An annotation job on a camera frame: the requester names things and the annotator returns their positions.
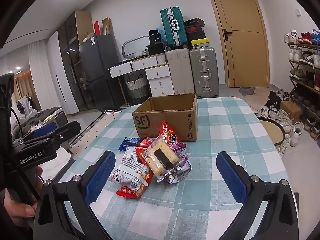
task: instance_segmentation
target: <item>pile of snacks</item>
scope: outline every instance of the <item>pile of snacks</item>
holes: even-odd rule
[[[157,138],[125,138],[119,147],[125,151],[118,168],[109,180],[121,184],[117,195],[139,198],[153,174],[157,182],[172,184],[184,179],[191,171],[186,145],[163,121]]]

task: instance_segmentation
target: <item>tablecloth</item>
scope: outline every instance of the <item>tablecloth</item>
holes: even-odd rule
[[[124,110],[90,146],[81,153],[63,176],[69,181],[84,171],[105,150],[115,153],[125,136],[137,137],[132,112]],[[140,199],[125,199],[115,192],[120,185],[107,181],[91,208],[114,240],[219,239],[235,218],[241,204],[236,203],[216,167],[216,156],[226,151],[249,175],[278,183],[288,179],[282,160],[267,132],[247,105],[239,98],[198,99],[198,139],[188,142],[192,171],[178,184],[149,185]],[[266,203],[260,207],[247,239],[258,228]],[[74,214],[69,205],[68,213]]]

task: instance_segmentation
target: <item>white drawer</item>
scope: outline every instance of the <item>white drawer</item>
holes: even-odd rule
[[[153,67],[153,68],[146,69],[146,74],[149,80],[153,78],[159,78],[159,77],[169,77],[170,76],[169,66],[164,65],[160,67]]]
[[[150,88],[172,87],[171,77],[154,78],[149,80]]]
[[[157,61],[158,61],[158,65],[162,65],[165,63],[165,55],[161,54],[159,56],[157,56]]]
[[[158,62],[156,57],[148,57],[145,59],[140,59],[137,61],[133,61],[132,62],[132,69],[133,71],[135,70],[139,70],[139,69],[143,69],[143,68],[147,68],[147,67],[153,67],[153,66],[157,66]]]
[[[164,88],[154,88],[151,89],[151,94],[153,97],[174,95],[173,87],[164,87]]]
[[[110,70],[111,77],[117,77],[123,74],[130,73],[132,72],[131,61],[121,64],[119,66],[112,67],[109,70]]]

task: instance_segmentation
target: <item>human hand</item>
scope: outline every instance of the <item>human hand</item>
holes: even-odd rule
[[[36,191],[40,193],[42,188],[42,181],[39,178],[39,175],[42,174],[42,168],[36,167]],[[35,202],[32,206],[17,202],[13,200],[10,196],[10,193],[7,189],[5,189],[4,196],[4,208],[12,219],[12,222],[15,223],[18,227],[26,227],[27,223],[24,218],[34,217],[36,214],[37,202]]]

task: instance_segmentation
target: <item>wooden door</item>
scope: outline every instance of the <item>wooden door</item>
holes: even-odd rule
[[[229,87],[268,86],[268,47],[256,0],[214,0]]]

